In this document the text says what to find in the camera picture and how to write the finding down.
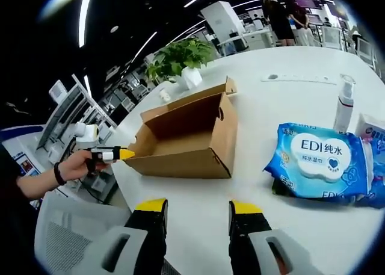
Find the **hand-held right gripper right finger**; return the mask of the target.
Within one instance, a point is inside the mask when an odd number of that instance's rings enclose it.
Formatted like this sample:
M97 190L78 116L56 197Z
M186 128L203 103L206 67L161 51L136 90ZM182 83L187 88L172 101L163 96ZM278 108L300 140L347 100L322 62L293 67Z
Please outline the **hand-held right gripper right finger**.
M309 252L252 203L229 202L229 240L233 274L310 273Z

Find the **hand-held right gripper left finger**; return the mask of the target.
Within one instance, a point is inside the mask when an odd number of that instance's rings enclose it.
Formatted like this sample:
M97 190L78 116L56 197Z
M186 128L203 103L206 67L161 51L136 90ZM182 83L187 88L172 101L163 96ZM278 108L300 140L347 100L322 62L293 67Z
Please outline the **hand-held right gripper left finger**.
M166 198L141 202L124 226L90 245L90 274L161 274L166 253Z

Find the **person's left hand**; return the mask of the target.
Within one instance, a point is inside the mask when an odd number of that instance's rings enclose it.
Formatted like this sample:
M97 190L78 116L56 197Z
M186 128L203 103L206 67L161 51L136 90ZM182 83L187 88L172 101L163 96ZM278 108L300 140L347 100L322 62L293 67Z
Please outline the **person's left hand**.
M89 150L78 150L59 163L58 173L64 182L80 179L88 173L86 162L91 159Z

